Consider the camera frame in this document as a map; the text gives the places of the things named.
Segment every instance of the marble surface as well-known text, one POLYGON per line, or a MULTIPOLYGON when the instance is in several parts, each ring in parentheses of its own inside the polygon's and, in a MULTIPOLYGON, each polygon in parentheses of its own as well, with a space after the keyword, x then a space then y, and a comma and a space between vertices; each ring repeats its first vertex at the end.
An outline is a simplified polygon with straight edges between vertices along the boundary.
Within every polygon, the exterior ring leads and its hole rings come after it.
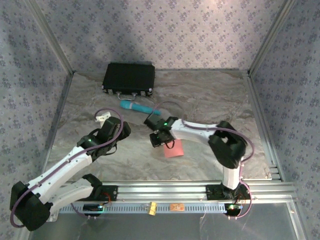
MULTIPOLYGON (((111 107, 117 109, 129 123, 131 135, 118 143, 115 154, 98 158, 71 180, 88 173, 101 181, 222 179, 222 168, 208 146, 183 140, 184 156, 174 158, 165 158, 162 146, 153 148, 149 140, 152 132, 143 124, 148 115, 120 108, 120 100, 116 95, 103 93, 103 78, 103 72, 74 74, 47 169, 67 155, 82 136, 100 127, 93 118, 96 110, 111 107)), ((252 139, 256 147, 253 158, 244 167, 243 177, 271 177, 240 72, 157 71, 153 96, 137 97, 136 103, 152 107, 163 101, 179 103, 191 122, 230 122, 237 131, 252 139)), ((160 110, 165 119, 169 116, 181 117, 183 114, 178 106, 170 103, 164 104, 160 110)), ((247 147, 246 154, 250 151, 250 147, 247 147)))

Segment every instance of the cable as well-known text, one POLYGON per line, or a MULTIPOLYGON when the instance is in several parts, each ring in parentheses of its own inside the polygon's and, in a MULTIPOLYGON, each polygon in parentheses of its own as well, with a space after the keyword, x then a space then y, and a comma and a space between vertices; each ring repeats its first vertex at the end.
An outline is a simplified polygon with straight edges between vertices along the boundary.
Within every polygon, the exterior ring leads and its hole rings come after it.
POLYGON ((111 197, 110 197, 110 195, 109 195, 107 192, 103 192, 102 194, 103 194, 103 195, 106 195, 106 196, 108 197, 108 202, 104 202, 104 203, 102 203, 102 205, 106 205, 106 204, 108 204, 108 203, 110 203, 110 205, 111 205, 112 203, 111 203, 111 197))
POLYGON ((73 211, 75 211, 75 213, 78 214, 79 216, 81 216, 81 217, 83 217, 83 218, 86 218, 86 219, 87 219, 88 217, 90 217, 90 216, 86 216, 86 215, 85 215, 84 213, 82 213, 82 212, 79 212, 78 209, 76 209, 76 207, 75 207, 75 205, 74 205, 73 203, 70 203, 70 205, 71 205, 73 211))
MULTIPOLYGON (((154 110, 156 110, 160 105, 164 104, 164 103, 172 103, 172 104, 175 104, 177 105, 178 107, 180 107, 182 109, 182 111, 184 112, 184 109, 183 107, 178 104, 177 102, 174 102, 174 101, 163 101, 163 102, 160 102, 158 103, 156 106, 154 106, 152 112, 154 112, 154 110)), ((244 182, 242 181, 242 170, 243 170, 243 167, 244 167, 244 164, 246 161, 248 161, 250 158, 252 158, 252 156, 255 154, 255 145, 254 143, 247 137, 245 136, 244 134, 242 134, 241 132, 238 132, 238 131, 235 131, 235 130, 232 130, 232 129, 229 129, 229 128, 223 128, 223 127, 209 127, 209 128, 205 128, 205 127, 196 127, 196 126, 191 126, 191 125, 188 125, 186 122, 185 122, 185 116, 182 115, 182 118, 181 118, 181 122, 182 124, 187 127, 187 128, 190 128, 190 129, 195 129, 195 130, 205 130, 205 131, 208 131, 208 130, 212 130, 212 131, 224 131, 224 132, 229 132, 229 133, 232 133, 232 134, 235 134, 235 135, 238 135, 240 137, 242 137, 247 143, 250 144, 251 148, 252 148, 252 151, 251 153, 245 157, 241 162, 240 162, 240 169, 239 169, 239 182, 240 184, 244 185, 245 188, 248 190, 248 194, 250 196, 250 203, 249 203, 249 207, 248 209, 245 211, 244 214, 240 215, 240 216, 237 216, 236 218, 242 218, 244 217, 245 215, 248 214, 248 212, 250 211, 251 209, 251 206, 252 206, 252 194, 251 194, 251 191, 250 191, 250 187, 244 182)))
POLYGON ((168 149, 173 149, 174 146, 175 146, 175 140, 172 141, 172 146, 171 146, 171 147, 169 147, 168 143, 165 143, 165 145, 166 145, 166 147, 167 147, 168 149))
POLYGON ((118 150, 117 145, 115 145, 114 148, 115 148, 115 150, 113 152, 106 153, 105 156, 109 156, 109 155, 115 154, 116 151, 118 150))
POLYGON ((42 180, 40 180, 38 182, 38 184, 30 187, 27 191, 25 191, 19 198, 18 200, 15 202, 15 204, 13 205, 12 207, 12 210, 11 210, 11 214, 10 214, 10 223, 13 227, 15 228, 23 228, 25 225, 17 225, 15 223, 15 220, 14 220, 14 216, 15 216, 15 212, 16 212, 16 209, 17 209, 17 206, 19 205, 19 203, 21 202, 21 200, 27 195, 29 194, 30 192, 32 192, 34 189, 36 189, 37 187, 40 187, 45 181, 47 181, 49 178, 51 178, 53 175, 55 175, 60 169, 62 169, 65 165, 71 163, 71 161, 73 159, 75 159, 76 157, 84 154, 84 153, 87 153, 88 151, 91 151, 91 150, 94 150, 94 149, 99 149, 99 148, 103 148, 109 144, 111 144, 112 142, 114 142, 115 140, 117 140, 117 138, 120 136, 123 128, 124 128, 124 119, 123 117, 120 115, 120 113, 113 109, 113 108, 101 108, 99 109, 98 111, 95 112, 94 114, 94 119, 96 119, 97 117, 97 114, 101 111, 104 111, 104 110, 108 110, 108 111, 113 111, 114 113, 116 113, 120 119, 120 128, 119 128, 119 131, 116 133, 116 135, 109 141, 105 142, 105 143, 102 143, 100 145, 97 145, 97 146, 92 146, 92 147, 89 147, 87 149, 84 149, 78 153, 76 153, 75 155, 71 156, 69 158, 69 162, 65 161, 63 162, 62 164, 60 164, 56 169, 54 169, 51 173, 49 173, 47 176, 45 176, 42 180))
POLYGON ((238 197, 237 197, 237 199, 235 200, 234 204, 237 204, 237 202, 238 202, 239 200, 241 200, 240 197, 243 197, 243 200, 246 200, 245 196, 244 196, 241 192, 239 192, 238 197))

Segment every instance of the red wire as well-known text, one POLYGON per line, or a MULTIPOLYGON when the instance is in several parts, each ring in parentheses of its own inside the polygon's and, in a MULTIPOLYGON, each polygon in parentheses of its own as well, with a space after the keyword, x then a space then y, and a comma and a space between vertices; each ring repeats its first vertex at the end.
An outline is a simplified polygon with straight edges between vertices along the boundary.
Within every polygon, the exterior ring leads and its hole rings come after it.
POLYGON ((246 200, 245 196, 239 192, 238 197, 237 197, 236 201, 234 202, 234 204, 236 204, 240 200, 240 197, 243 197, 243 199, 246 200))
POLYGON ((110 195, 109 195, 107 192, 103 192, 102 194, 103 194, 103 195, 106 195, 106 196, 108 197, 108 203, 110 203, 110 205, 111 205, 112 203, 111 203, 111 197, 110 197, 110 195))

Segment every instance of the black briefcase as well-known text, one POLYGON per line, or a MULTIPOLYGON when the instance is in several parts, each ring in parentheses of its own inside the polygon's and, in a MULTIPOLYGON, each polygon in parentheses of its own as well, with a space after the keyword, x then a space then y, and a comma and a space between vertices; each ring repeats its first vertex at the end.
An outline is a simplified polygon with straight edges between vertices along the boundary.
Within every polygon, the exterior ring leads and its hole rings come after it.
POLYGON ((102 89, 107 94, 151 96, 155 83, 155 67, 146 64, 109 63, 102 89))

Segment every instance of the pink sticky note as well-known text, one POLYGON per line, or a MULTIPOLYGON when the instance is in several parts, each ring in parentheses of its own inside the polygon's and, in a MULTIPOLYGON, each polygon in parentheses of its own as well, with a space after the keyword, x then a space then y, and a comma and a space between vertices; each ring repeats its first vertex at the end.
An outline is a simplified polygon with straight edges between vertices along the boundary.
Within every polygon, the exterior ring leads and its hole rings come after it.
POLYGON ((164 156, 166 158, 172 158, 172 157, 178 157, 178 156, 184 155, 184 148, 182 147, 182 142, 180 139, 174 140, 173 148, 171 148, 173 145, 173 141, 169 142, 167 145, 169 148, 166 145, 163 146, 164 156))

